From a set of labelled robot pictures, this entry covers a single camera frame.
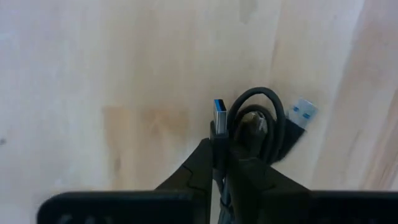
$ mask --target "wooden surface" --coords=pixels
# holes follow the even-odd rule
[[[319,108],[278,170],[312,189],[398,189],[397,7],[1,1],[0,220],[34,223],[66,190],[154,188],[208,136],[212,99],[254,86]]]

